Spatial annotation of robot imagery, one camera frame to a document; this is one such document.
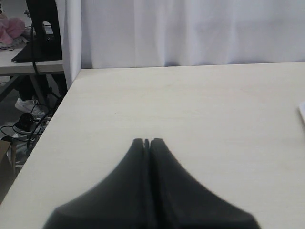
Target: shoe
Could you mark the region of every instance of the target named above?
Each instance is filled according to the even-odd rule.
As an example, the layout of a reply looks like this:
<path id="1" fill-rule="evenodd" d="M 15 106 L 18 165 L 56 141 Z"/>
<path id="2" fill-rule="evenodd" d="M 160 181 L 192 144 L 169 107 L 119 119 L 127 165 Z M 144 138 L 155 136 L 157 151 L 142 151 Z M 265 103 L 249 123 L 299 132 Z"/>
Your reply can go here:
<path id="1" fill-rule="evenodd" d="M 21 100 L 18 98 L 15 107 L 22 111 L 31 113 L 34 117 L 43 117 L 45 112 L 42 110 L 37 100 Z"/>

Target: pink fabric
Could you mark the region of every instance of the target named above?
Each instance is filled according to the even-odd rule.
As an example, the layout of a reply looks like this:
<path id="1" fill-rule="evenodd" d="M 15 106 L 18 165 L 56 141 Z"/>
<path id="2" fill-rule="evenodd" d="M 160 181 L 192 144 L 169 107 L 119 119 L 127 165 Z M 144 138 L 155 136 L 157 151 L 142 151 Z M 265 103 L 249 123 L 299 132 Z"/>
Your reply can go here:
<path id="1" fill-rule="evenodd" d="M 0 42 L 12 44 L 13 39 L 19 37 L 24 31 L 24 22 L 19 18 L 0 20 Z"/>

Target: white curtain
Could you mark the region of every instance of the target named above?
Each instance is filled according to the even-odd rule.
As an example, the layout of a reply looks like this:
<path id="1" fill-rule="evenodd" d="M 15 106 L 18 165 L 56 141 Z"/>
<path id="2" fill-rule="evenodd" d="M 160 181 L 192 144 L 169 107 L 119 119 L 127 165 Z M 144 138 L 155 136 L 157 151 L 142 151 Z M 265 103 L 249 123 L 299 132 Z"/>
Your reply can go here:
<path id="1" fill-rule="evenodd" d="M 65 72 L 305 60 L 304 0 L 57 0 Z"/>

